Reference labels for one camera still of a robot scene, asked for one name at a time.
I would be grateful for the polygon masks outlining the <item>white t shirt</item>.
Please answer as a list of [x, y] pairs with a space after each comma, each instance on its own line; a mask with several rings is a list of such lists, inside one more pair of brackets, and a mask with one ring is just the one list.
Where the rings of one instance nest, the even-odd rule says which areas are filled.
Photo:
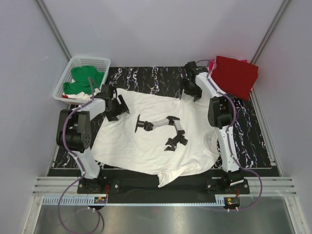
[[[182, 99], [118, 89], [129, 107], [117, 121], [104, 120], [91, 152], [94, 159], [109, 166], [156, 175], [159, 187], [179, 176], [203, 173], [214, 166], [219, 153], [217, 135], [207, 114], [209, 96], [198, 101], [184, 95]], [[176, 136], [174, 126], [151, 131], [136, 127], [137, 120], [159, 121], [168, 116], [180, 119], [187, 144], [167, 150], [167, 141]]]

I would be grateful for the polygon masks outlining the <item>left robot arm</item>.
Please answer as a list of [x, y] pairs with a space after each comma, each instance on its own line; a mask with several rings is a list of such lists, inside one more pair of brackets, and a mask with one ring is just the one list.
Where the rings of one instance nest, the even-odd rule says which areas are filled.
[[99, 177], [100, 167], [91, 152], [91, 120], [104, 113], [108, 121], [117, 121], [118, 116], [130, 113], [122, 95], [112, 85], [102, 85], [101, 92], [74, 109], [63, 109], [59, 114], [56, 142], [63, 147], [80, 168], [81, 176], [89, 179], [88, 187], [94, 193], [105, 188]]

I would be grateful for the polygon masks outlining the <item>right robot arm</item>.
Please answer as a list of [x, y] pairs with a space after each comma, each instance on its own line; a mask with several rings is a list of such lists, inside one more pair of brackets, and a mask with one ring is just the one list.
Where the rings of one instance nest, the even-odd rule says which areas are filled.
[[186, 77], [180, 83], [178, 97], [182, 98], [185, 94], [197, 101], [202, 98], [203, 94], [210, 95], [208, 122], [214, 127], [217, 135], [224, 171], [220, 183], [223, 191], [233, 193], [244, 181], [233, 137], [236, 110], [233, 95], [223, 91], [211, 77], [212, 71], [216, 68], [216, 63], [213, 63], [211, 70], [205, 66], [198, 66], [195, 61], [186, 63], [184, 66]]

